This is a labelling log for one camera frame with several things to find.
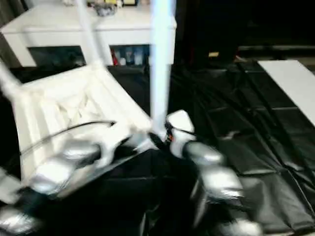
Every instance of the black wire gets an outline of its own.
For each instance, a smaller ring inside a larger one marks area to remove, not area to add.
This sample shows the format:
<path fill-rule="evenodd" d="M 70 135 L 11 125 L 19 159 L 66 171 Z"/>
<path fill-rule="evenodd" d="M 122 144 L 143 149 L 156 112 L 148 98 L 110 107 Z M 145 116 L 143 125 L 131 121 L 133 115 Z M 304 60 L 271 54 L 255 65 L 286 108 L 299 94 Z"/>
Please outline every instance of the black wire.
<path fill-rule="evenodd" d="M 37 143 L 31 145 L 29 148 L 27 148 L 26 150 L 24 150 L 23 152 L 20 153 L 19 156 L 13 156 L 12 158 L 10 158 L 10 160 L 7 162 L 7 164 L 5 165 L 6 167 L 3 169 L 4 171 L 4 175 L 3 177 L 0 178 L 0 184 L 5 180 L 6 177 L 8 177 L 9 175 L 9 172 L 14 168 L 16 167 L 17 165 L 20 165 L 20 162 L 16 162 L 16 158 L 19 158 L 20 156 L 23 156 L 25 155 L 27 152 L 29 152 L 30 150 L 36 148 L 37 146 L 43 144 L 44 142 L 52 139 L 53 137 L 59 135 L 59 134 L 62 134 L 62 133 L 65 133 L 69 130 L 72 130 L 72 129 L 75 129 L 75 128 L 79 128 L 79 127 L 82 127 L 82 126 L 85 126 L 85 125 L 90 125 L 90 124 L 110 124 L 111 126 L 114 125 L 116 122 L 115 121 L 109 121 L 109 120 L 100 120 L 100 121 L 91 121 L 91 122 L 86 122 L 86 123 L 83 123 L 83 124 L 78 124 L 78 125 L 74 125 L 74 126 L 71 126 L 71 127 L 68 127 L 67 129 L 64 129 L 64 130 L 61 130 L 57 133 L 54 133 L 54 134 L 51 134 L 51 135 L 48 135 L 47 137 L 39 140 Z"/>

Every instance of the black tarp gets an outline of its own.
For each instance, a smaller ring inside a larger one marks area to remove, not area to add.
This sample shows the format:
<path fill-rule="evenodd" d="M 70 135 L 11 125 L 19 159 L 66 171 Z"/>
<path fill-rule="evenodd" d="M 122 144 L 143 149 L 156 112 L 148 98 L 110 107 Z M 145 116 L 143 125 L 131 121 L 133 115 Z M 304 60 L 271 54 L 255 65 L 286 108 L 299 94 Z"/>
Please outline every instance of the black tarp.
<path fill-rule="evenodd" d="M 149 113 L 148 74 L 130 67 L 110 71 Z M 14 73 L 26 82 L 52 71 Z M 227 157 L 244 186 L 250 217 L 265 233 L 313 231 L 315 129 L 257 64 L 174 67 L 169 112 L 179 109 L 188 112 L 196 133 Z M 52 203 L 42 234 L 187 235 L 194 181 L 186 161 L 149 150 Z M 206 222 L 209 229 L 213 222 Z M 206 231 L 199 233 L 209 235 Z"/>

